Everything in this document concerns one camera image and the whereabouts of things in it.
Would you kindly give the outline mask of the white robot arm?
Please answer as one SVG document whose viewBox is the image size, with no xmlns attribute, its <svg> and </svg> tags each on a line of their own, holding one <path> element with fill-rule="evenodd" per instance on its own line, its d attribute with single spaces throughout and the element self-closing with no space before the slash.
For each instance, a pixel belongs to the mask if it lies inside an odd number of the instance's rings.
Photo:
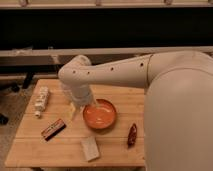
<svg viewBox="0 0 213 171">
<path fill-rule="evenodd" d="M 199 51 L 142 55 L 93 66 L 78 55 L 59 71 L 77 106 L 92 84 L 145 88 L 147 171 L 213 171 L 213 58 Z"/>
</svg>

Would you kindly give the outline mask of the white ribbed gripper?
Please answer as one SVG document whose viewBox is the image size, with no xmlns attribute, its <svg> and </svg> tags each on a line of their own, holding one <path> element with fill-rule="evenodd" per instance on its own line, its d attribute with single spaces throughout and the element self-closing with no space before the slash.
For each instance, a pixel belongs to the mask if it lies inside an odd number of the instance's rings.
<svg viewBox="0 0 213 171">
<path fill-rule="evenodd" d="M 71 120 L 80 112 L 80 107 L 86 106 L 91 103 L 92 106 L 98 107 L 98 102 L 93 98 L 93 93 L 89 85 L 69 86 L 60 83 L 62 92 L 67 99 L 72 102 L 70 104 Z"/>
</svg>

